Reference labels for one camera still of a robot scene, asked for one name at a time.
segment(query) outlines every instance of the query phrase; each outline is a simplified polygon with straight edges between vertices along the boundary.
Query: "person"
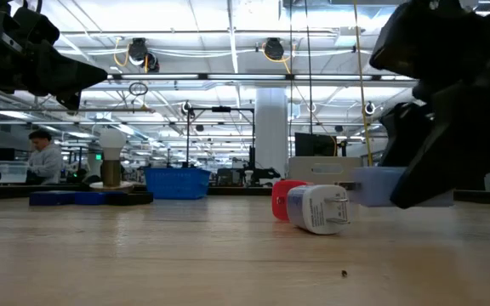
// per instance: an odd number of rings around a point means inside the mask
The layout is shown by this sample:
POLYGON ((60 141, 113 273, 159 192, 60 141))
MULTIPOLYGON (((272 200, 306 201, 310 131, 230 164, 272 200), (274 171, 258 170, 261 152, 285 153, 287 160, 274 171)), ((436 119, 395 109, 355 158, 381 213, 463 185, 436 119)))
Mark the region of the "person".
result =
POLYGON ((34 179, 30 182, 38 184, 58 184, 62 168, 62 157, 60 147, 51 143, 52 136, 46 131, 38 130, 30 134, 29 139, 35 147, 31 153, 29 174, 34 179))

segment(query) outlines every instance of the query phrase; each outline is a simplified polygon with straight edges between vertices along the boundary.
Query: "light bulb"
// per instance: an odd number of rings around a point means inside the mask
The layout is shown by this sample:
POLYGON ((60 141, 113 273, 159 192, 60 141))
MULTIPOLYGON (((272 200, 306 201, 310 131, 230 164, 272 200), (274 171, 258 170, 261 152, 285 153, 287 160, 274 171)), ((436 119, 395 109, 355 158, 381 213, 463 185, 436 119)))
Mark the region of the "light bulb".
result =
POLYGON ((126 136, 116 129, 106 129, 101 132, 100 145, 106 161, 119 161, 120 151, 126 144, 126 136))

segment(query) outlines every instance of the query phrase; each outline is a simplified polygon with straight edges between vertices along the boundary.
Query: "table surface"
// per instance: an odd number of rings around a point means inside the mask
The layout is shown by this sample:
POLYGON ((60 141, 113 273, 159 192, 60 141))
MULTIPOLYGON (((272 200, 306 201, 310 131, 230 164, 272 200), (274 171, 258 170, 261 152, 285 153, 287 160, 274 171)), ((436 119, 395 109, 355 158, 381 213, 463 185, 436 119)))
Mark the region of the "table surface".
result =
POLYGON ((319 236, 269 197, 0 201, 0 305, 490 305, 490 205, 351 211, 319 236))

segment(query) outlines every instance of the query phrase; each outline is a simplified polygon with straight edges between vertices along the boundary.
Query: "blue basket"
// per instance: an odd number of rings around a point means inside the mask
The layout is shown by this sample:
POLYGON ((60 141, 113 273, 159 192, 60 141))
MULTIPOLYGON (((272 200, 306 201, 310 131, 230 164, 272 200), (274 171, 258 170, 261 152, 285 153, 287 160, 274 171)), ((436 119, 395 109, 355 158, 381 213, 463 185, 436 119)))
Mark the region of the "blue basket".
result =
POLYGON ((208 193, 210 174, 195 168, 147 168, 146 188, 155 199, 201 199, 208 193))

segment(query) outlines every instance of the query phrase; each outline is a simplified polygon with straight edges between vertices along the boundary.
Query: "gray shirt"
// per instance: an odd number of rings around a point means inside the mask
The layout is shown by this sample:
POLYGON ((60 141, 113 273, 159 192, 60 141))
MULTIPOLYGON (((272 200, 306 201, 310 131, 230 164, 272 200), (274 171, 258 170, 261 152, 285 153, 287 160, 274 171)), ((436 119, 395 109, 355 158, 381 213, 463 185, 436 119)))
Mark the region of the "gray shirt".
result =
POLYGON ((58 184, 60 182, 60 171, 62 157, 60 147, 49 144, 40 151, 31 153, 29 170, 38 177, 44 178, 42 184, 58 184))

